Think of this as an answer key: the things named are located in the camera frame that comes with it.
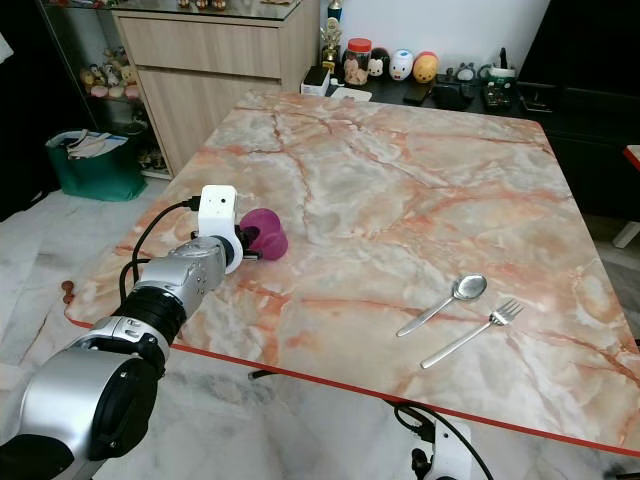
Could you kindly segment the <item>orange round toy figure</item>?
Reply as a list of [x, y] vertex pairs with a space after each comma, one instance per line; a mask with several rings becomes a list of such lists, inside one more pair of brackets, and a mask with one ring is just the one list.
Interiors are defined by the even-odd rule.
[[435, 81], [439, 69], [438, 55], [433, 51], [421, 51], [413, 60], [412, 78], [419, 84], [430, 84]]

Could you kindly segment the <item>steel fork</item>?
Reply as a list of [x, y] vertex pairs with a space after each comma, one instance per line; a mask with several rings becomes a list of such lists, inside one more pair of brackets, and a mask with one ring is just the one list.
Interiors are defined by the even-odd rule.
[[472, 339], [479, 337], [479, 335], [483, 334], [485, 330], [488, 330], [490, 326], [506, 326], [511, 324], [511, 321], [515, 319], [521, 311], [524, 311], [524, 306], [516, 300], [509, 300], [506, 303], [503, 303], [502, 306], [495, 308], [493, 312], [490, 312], [488, 320], [486, 320], [483, 325], [476, 326], [476, 328], [472, 329], [471, 332], [462, 335], [461, 338], [452, 340], [448, 346], [439, 349], [439, 351], [435, 352], [434, 355], [426, 357], [424, 361], [420, 362], [419, 366], [421, 369], [430, 369], [431, 366], [439, 364], [443, 358], [452, 355], [453, 352], [456, 352], [457, 349], [460, 349], [468, 342], [471, 342]]

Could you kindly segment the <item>black television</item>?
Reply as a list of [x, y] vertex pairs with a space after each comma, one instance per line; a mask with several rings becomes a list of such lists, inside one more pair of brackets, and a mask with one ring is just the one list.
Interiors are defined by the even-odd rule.
[[640, 97], [640, 0], [550, 0], [518, 79]]

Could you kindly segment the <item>white round toy figure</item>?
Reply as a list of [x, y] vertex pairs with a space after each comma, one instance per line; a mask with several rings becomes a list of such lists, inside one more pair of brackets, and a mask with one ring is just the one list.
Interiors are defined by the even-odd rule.
[[393, 81], [406, 81], [412, 77], [415, 55], [410, 50], [399, 49], [389, 56], [388, 74]]

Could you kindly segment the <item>glass display cabinet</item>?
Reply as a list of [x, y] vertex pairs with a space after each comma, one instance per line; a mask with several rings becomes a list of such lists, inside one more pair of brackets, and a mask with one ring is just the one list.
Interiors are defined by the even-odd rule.
[[140, 76], [115, 26], [120, 0], [37, 0], [58, 55], [96, 131], [123, 134], [146, 177], [172, 173], [142, 99]]

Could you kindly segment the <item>steel spoon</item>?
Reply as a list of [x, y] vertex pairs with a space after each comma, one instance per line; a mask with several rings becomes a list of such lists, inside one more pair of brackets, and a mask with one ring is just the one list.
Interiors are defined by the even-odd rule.
[[416, 329], [421, 328], [431, 317], [439, 314], [440, 311], [444, 310], [445, 307], [448, 307], [453, 302], [476, 300], [476, 298], [479, 298], [481, 294], [484, 293], [485, 289], [486, 278], [483, 274], [470, 273], [458, 276], [452, 283], [451, 293], [449, 293], [443, 301], [436, 303], [434, 307], [422, 312], [415, 320], [403, 325], [396, 333], [397, 337], [406, 337], [406, 335], [415, 332]]

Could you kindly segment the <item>gold trophy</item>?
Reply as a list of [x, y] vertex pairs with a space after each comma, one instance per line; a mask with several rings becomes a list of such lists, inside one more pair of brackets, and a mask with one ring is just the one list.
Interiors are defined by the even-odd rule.
[[340, 37], [342, 37], [342, 29], [340, 29], [340, 17], [342, 17], [343, 6], [342, 0], [329, 0], [325, 10], [325, 24], [320, 29], [321, 32], [321, 51], [320, 60], [321, 67], [334, 73], [337, 70], [338, 60], [340, 58]]

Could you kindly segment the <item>black gadget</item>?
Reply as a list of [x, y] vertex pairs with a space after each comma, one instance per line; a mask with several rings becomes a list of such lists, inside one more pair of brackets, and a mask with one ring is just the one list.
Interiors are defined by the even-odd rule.
[[431, 87], [430, 97], [435, 108], [463, 111], [470, 108], [472, 101], [475, 100], [475, 88], [470, 82], [438, 79]]

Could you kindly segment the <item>red-lidded clear jar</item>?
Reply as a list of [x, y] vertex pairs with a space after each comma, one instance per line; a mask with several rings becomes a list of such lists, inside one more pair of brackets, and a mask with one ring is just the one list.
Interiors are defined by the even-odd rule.
[[343, 55], [344, 83], [348, 86], [362, 86], [369, 82], [369, 60], [372, 42], [369, 38], [349, 38]]

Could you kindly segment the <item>green bag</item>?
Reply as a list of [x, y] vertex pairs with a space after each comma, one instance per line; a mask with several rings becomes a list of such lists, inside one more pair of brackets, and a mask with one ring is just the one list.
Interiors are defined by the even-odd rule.
[[44, 147], [65, 195], [127, 202], [146, 187], [131, 138], [82, 129], [55, 134]]

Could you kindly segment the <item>black round toy figure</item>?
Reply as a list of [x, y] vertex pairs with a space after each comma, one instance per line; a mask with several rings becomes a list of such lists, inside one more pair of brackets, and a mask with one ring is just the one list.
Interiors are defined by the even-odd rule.
[[367, 60], [367, 72], [370, 79], [387, 77], [390, 63], [390, 54], [384, 47], [374, 47]]

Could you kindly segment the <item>purple plastic cup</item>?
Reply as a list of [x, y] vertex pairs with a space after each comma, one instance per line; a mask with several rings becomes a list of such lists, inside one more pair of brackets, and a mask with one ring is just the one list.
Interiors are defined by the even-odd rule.
[[288, 250], [289, 242], [285, 237], [282, 220], [271, 209], [259, 207], [259, 209], [248, 211], [239, 220], [237, 227], [257, 227], [259, 229], [259, 238], [251, 246], [252, 250], [259, 252], [257, 260], [279, 260]]

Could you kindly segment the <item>green mug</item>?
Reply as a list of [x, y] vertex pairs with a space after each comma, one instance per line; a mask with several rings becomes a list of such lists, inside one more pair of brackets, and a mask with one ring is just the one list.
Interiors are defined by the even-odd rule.
[[486, 73], [486, 87], [490, 87], [492, 90], [506, 91], [515, 84], [516, 79], [516, 69], [490, 65], [488, 73]]

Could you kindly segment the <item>light wooden cabinet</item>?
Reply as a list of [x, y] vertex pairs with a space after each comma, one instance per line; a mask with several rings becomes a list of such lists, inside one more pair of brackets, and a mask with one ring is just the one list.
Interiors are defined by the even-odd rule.
[[170, 177], [244, 93], [300, 91], [323, 0], [127, 0], [111, 10]]

